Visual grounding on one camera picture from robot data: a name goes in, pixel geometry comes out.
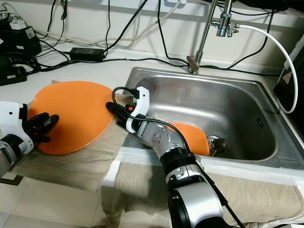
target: faucet handle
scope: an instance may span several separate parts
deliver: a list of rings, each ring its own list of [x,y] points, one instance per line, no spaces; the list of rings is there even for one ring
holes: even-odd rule
[[[193,61],[193,59],[190,56],[187,56],[187,61],[190,65],[189,72],[197,74],[200,70],[199,66]]]

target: wall socket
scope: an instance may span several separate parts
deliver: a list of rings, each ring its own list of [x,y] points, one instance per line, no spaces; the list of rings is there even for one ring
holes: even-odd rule
[[[173,2],[173,3],[177,3],[177,0],[166,0],[167,2]],[[187,0],[180,0],[181,4],[186,4]]]

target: tiled floor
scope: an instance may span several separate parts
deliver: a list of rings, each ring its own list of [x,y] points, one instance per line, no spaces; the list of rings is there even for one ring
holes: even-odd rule
[[[19,186],[0,184],[0,228],[104,225],[106,217],[96,193],[28,178]]]

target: black power brick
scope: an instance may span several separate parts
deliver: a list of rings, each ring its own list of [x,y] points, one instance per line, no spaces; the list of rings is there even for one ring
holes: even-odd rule
[[[103,49],[74,47],[68,53],[71,60],[102,61],[105,58]]]

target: white wall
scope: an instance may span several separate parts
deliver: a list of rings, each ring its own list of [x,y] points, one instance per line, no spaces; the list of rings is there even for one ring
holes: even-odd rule
[[[47,30],[52,0],[12,0],[9,2],[19,10],[26,22],[33,26],[34,29]],[[157,9],[157,2],[156,0],[154,1],[155,10]],[[201,5],[197,4],[197,8],[193,10],[199,10],[200,7]],[[108,37],[118,37],[134,12],[134,9],[111,7],[111,30]],[[156,20],[156,13],[156,11],[142,11],[140,31]],[[62,7],[60,6],[60,1],[57,1],[55,14],[53,16],[54,23],[51,28],[51,31],[57,34],[60,34],[62,28],[62,22],[60,21],[61,14]],[[266,30],[269,16],[265,16],[264,18],[265,24],[242,21],[239,21],[239,23]],[[205,21],[206,17],[182,14],[173,14],[168,20],[164,21],[162,23],[162,29],[168,53],[171,55],[193,56],[198,48]],[[134,25],[135,23],[128,29],[124,35],[125,38],[131,38],[133,36],[135,31]],[[68,3],[65,36],[78,37],[91,41],[104,39],[107,27],[107,6],[76,2]],[[216,29],[212,27],[204,48],[204,58],[236,61],[247,54],[257,51],[264,42],[263,35],[246,29],[240,30],[240,32],[234,34],[232,38],[216,37],[215,34]],[[288,52],[291,52],[296,42],[304,34],[304,25],[302,28],[287,28],[273,25],[270,34],[278,39]],[[125,45],[128,44],[128,42],[121,42],[120,44]],[[156,25],[148,34],[135,42],[132,49],[164,53],[158,26]],[[268,40],[262,53],[246,59],[244,62],[282,67],[284,61],[285,58],[283,54]]]

